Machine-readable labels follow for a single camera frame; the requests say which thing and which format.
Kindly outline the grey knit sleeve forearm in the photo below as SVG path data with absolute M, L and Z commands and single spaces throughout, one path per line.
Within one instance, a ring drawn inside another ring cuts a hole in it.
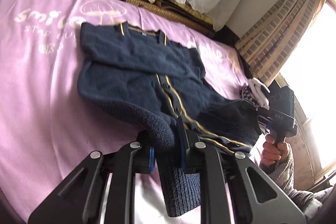
M 260 167 L 268 168 L 261 163 Z M 280 162 L 278 167 L 269 174 L 269 177 L 298 206 L 306 219 L 311 219 L 317 214 L 333 190 L 332 187 L 329 187 L 317 193 L 313 193 L 294 188 L 294 159 L 290 145 L 287 160 Z

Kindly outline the person's right hand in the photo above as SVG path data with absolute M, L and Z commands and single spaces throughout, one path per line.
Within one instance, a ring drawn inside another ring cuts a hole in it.
M 280 142 L 275 145 L 275 140 L 270 134 L 266 135 L 262 147 L 261 164 L 266 167 L 269 167 L 276 162 L 285 162 L 288 158 L 288 143 Z

